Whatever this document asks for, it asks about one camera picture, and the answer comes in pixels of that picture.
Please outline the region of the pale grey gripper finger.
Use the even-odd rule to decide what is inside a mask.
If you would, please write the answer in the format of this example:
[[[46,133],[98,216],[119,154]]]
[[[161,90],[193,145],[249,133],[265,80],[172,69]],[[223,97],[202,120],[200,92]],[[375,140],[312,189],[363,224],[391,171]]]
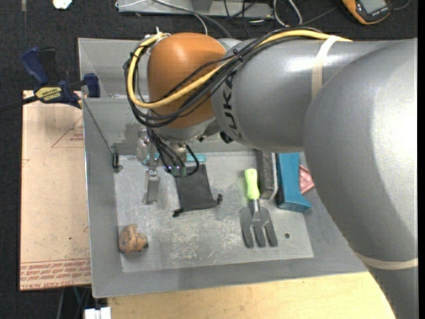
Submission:
[[[147,169],[144,176],[143,203],[151,204],[158,201],[161,178],[156,169]]]
[[[136,157],[139,161],[145,161],[149,158],[150,141],[146,128],[137,132]]]

